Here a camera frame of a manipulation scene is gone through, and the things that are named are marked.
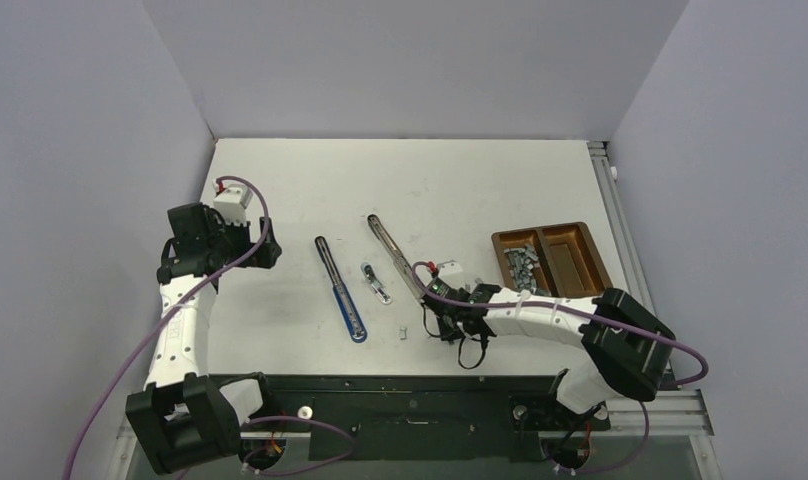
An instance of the small metal part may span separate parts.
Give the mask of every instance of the small metal part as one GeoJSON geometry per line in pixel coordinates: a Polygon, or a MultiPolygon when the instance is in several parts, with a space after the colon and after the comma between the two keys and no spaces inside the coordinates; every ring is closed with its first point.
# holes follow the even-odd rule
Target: small metal part
{"type": "Polygon", "coordinates": [[[304,420],[313,418],[313,409],[304,405],[298,409],[298,418],[303,418],[304,420]]]}
{"type": "Polygon", "coordinates": [[[528,407],[524,405],[516,405],[513,407],[513,418],[516,420],[521,420],[522,416],[528,413],[528,407]]]}
{"type": "Polygon", "coordinates": [[[366,282],[369,283],[369,288],[375,292],[375,295],[380,299],[380,303],[384,305],[389,305],[392,303],[392,297],[386,293],[386,287],[383,286],[380,280],[378,280],[377,275],[375,275],[375,270],[372,268],[371,265],[368,263],[363,263],[360,265],[360,271],[363,272],[363,277],[366,279],[366,282]]]}

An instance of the metal tool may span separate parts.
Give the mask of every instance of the metal tool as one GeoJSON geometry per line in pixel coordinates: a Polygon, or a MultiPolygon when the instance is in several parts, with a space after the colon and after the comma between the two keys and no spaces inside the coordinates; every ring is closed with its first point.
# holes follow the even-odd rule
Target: metal tool
{"type": "Polygon", "coordinates": [[[395,240],[393,240],[386,229],[383,228],[383,224],[380,223],[380,219],[377,215],[369,215],[367,220],[369,222],[369,228],[372,229],[372,233],[375,234],[378,240],[380,240],[380,243],[386,248],[386,251],[389,252],[389,255],[392,256],[392,263],[395,265],[395,269],[398,270],[398,273],[401,274],[404,283],[413,293],[413,296],[416,297],[416,300],[421,302],[423,293],[419,287],[416,286],[416,282],[413,281],[413,269],[410,267],[410,262],[404,258],[401,249],[398,248],[395,240]]]}
{"type": "Polygon", "coordinates": [[[360,265],[360,270],[363,272],[363,276],[366,277],[366,281],[369,282],[369,288],[375,292],[375,295],[380,299],[380,302],[384,305],[389,305],[392,303],[392,297],[386,293],[386,287],[383,286],[380,280],[378,280],[377,275],[375,275],[375,270],[372,268],[371,265],[368,263],[363,263],[360,265]]]}
{"type": "Polygon", "coordinates": [[[327,240],[324,237],[316,237],[316,250],[319,251],[319,257],[322,259],[327,274],[330,276],[330,281],[333,283],[333,296],[336,297],[336,302],[339,304],[339,310],[342,311],[342,317],[345,319],[345,326],[348,327],[348,333],[351,334],[351,340],[356,343],[366,341],[368,334],[363,321],[360,319],[360,314],[357,313],[357,307],[354,306],[354,301],[351,300],[351,294],[348,293],[348,287],[342,281],[339,275],[339,269],[336,268],[336,263],[333,261],[333,255],[330,253],[330,248],[327,246],[327,240]]]}

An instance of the black metal base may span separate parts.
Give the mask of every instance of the black metal base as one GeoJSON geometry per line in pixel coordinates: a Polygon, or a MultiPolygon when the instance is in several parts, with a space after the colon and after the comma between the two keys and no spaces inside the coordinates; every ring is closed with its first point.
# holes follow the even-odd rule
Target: black metal base
{"type": "MultiPolygon", "coordinates": [[[[579,417],[549,396],[553,381],[550,376],[269,375],[266,407],[254,417],[295,415],[301,406],[310,406],[315,420],[352,432],[358,444],[350,460],[535,461],[524,451],[539,450],[536,432],[565,432],[579,417]],[[517,405],[528,408],[525,435],[513,418],[517,405]]],[[[591,427],[608,430],[610,422],[593,420],[591,427]]],[[[259,430],[273,428],[308,430],[297,423],[260,425],[259,430]]],[[[348,447],[336,434],[315,429],[310,459],[329,458],[348,447]]]]}

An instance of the metal rod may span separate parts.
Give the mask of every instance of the metal rod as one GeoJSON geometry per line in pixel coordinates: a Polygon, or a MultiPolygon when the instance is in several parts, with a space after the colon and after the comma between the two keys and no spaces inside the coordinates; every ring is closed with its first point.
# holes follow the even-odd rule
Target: metal rod
{"type": "Polygon", "coordinates": [[[369,222],[369,228],[372,229],[372,233],[375,234],[380,243],[386,248],[386,251],[392,257],[392,263],[395,266],[395,269],[398,270],[398,273],[401,275],[401,279],[404,280],[404,284],[407,285],[407,288],[410,289],[410,292],[413,296],[418,300],[420,303],[422,302],[423,293],[416,286],[416,282],[413,281],[413,273],[412,268],[410,267],[410,262],[407,261],[407,258],[404,257],[404,253],[401,252],[401,249],[398,248],[398,244],[395,243],[395,240],[389,235],[389,232],[383,227],[383,224],[380,223],[380,218],[377,215],[369,215],[367,217],[369,222]]]}

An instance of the wooden tray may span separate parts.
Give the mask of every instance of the wooden tray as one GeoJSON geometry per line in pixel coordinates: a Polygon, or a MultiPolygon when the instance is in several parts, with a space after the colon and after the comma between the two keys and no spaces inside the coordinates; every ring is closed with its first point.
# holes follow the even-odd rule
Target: wooden tray
{"type": "Polygon", "coordinates": [[[510,276],[504,249],[526,244],[533,245],[540,259],[540,266],[533,270],[537,285],[547,286],[552,296],[593,297],[613,286],[583,222],[497,232],[492,234],[492,244],[508,288],[516,288],[516,281],[510,276]]]}

